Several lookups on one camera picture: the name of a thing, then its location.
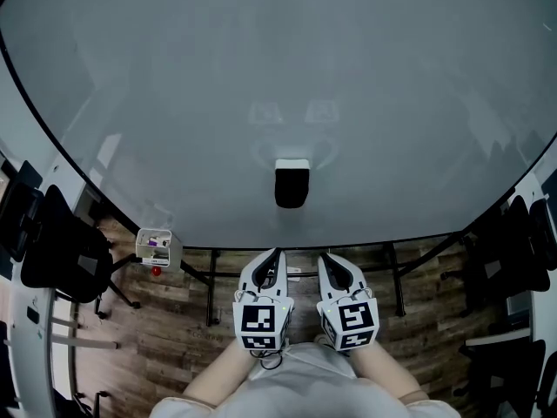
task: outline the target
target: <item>person's arm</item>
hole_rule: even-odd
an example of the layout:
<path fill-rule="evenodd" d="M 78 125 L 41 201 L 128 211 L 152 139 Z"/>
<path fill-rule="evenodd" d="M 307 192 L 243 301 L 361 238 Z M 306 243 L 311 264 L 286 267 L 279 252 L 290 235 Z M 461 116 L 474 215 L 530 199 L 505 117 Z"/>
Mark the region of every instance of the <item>person's arm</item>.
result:
<path fill-rule="evenodd" d="M 350 359 L 360 378 L 379 384 L 402 403 L 427 400 L 428 396 L 408 370 L 402 367 L 376 341 L 372 345 L 355 348 Z"/>
<path fill-rule="evenodd" d="M 219 357 L 185 389 L 189 400 L 216 407 L 244 382 L 258 360 L 235 339 Z"/>

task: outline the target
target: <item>wooden floor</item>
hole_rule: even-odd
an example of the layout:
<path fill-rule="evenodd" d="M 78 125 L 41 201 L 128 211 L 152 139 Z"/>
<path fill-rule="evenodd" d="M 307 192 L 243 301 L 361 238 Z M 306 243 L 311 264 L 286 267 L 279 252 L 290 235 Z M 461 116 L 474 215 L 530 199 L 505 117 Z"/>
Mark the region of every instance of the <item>wooden floor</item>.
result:
<path fill-rule="evenodd" d="M 116 221 L 101 222 L 100 229 L 115 243 L 115 259 L 134 252 L 134 237 Z M 408 241 L 396 245 L 399 262 L 415 259 L 440 239 Z M 359 246 L 335 250 L 354 264 L 367 268 L 385 264 L 381 246 Z M 239 272 L 257 253 L 222 252 L 219 272 Z M 302 271 L 316 271 L 319 250 L 288 252 L 288 265 Z M 210 252 L 186 251 L 185 261 L 208 271 Z M 464 249 L 455 245 L 402 280 L 406 316 L 395 315 L 393 277 L 390 271 L 367 273 L 368 286 L 379 303 L 378 340 L 418 379 L 434 399 L 451 403 L 463 416 L 472 416 L 476 405 L 467 396 L 454 398 L 455 387 L 466 383 L 468 359 L 458 353 L 465 339 L 487 333 L 487 326 L 500 317 L 489 307 L 465 319 L 463 286 L 457 280 L 440 282 L 440 273 L 462 268 Z M 119 342 L 118 350 L 76 350 L 77 390 L 92 398 L 107 390 L 102 416 L 146 417 L 157 401 L 180 395 L 188 382 L 200 373 L 233 338 L 232 295 L 238 279 L 217 279 L 215 316 L 220 324 L 205 326 L 206 287 L 185 273 L 151 275 L 148 268 L 128 265 L 113 280 L 141 308 L 133 310 L 110 291 L 104 295 L 102 310 L 107 320 L 93 314 L 92 304 L 81 306 L 78 336 Z M 320 333 L 315 304 L 319 301 L 317 278 L 289 282 L 289 295 L 296 310 L 288 330 L 291 342 L 312 340 Z"/>

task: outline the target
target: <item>small container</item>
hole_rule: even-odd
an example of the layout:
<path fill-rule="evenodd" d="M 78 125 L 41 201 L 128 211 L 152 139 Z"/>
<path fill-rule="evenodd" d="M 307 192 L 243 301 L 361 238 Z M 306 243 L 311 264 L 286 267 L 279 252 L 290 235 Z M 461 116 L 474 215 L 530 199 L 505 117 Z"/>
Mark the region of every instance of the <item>small container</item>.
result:
<path fill-rule="evenodd" d="M 147 266 L 160 266 L 162 271 L 177 271 L 182 261 L 182 243 L 166 229 L 139 229 L 136 255 Z"/>

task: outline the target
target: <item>white object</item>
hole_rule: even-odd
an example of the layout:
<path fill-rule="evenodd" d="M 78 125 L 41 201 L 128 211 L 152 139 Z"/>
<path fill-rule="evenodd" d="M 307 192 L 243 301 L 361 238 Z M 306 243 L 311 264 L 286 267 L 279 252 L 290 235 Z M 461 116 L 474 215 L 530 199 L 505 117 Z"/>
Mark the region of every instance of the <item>white object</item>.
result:
<path fill-rule="evenodd" d="M 258 275 L 269 282 L 259 286 Z M 279 350 L 290 325 L 294 300 L 288 296 L 286 256 L 273 248 L 261 253 L 242 270 L 232 304 L 234 331 L 246 350 Z"/>
<path fill-rule="evenodd" d="M 182 243 L 165 229 L 139 229 L 136 255 L 147 266 L 160 266 L 163 271 L 177 271 L 182 262 Z"/>
<path fill-rule="evenodd" d="M 530 337 L 530 327 L 521 328 L 520 330 L 509 331 L 508 333 L 492 334 L 482 338 L 468 339 L 464 342 L 467 347 L 478 345 L 498 344 L 509 340 L 522 339 Z"/>
<path fill-rule="evenodd" d="M 44 122 L 131 220 L 188 246 L 459 231 L 557 130 L 557 0 L 32 1 L 0 26 Z M 273 202 L 279 157 L 312 164 L 299 212 Z"/>
<path fill-rule="evenodd" d="M 319 256 L 318 271 L 321 301 L 317 309 L 331 345 L 340 351 L 372 344 L 379 331 L 379 313 L 361 269 L 328 253 Z M 345 272 L 352 282 L 347 289 L 338 284 L 338 272 Z"/>
<path fill-rule="evenodd" d="M 308 169 L 310 162 L 307 159 L 277 159 L 275 170 L 278 169 Z"/>
<path fill-rule="evenodd" d="M 17 144 L 11 144 L 10 147 L 18 150 Z M 47 169 L 42 174 L 44 180 L 39 189 L 46 192 L 50 185 L 57 185 L 73 211 L 83 192 L 84 181 L 59 154 Z M 51 345 L 50 331 L 57 326 L 52 324 L 54 290 L 26 287 L 21 281 L 21 266 L 22 263 L 14 265 L 10 281 L 8 336 L 14 386 L 26 416 L 54 418 L 52 370 L 56 367 L 56 388 L 67 395 L 70 389 L 69 351 L 67 346 Z M 27 307 L 39 313 L 38 324 L 28 319 Z"/>

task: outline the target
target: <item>person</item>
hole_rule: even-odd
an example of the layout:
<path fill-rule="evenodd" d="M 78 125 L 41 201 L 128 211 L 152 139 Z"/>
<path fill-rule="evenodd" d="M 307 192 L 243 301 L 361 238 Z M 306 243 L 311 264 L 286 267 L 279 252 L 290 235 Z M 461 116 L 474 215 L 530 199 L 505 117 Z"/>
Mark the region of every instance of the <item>person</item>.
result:
<path fill-rule="evenodd" d="M 349 357 L 309 342 L 257 356 L 233 340 L 183 398 L 162 400 L 151 418 L 459 416 L 448 404 L 430 400 L 377 341 L 353 349 Z"/>

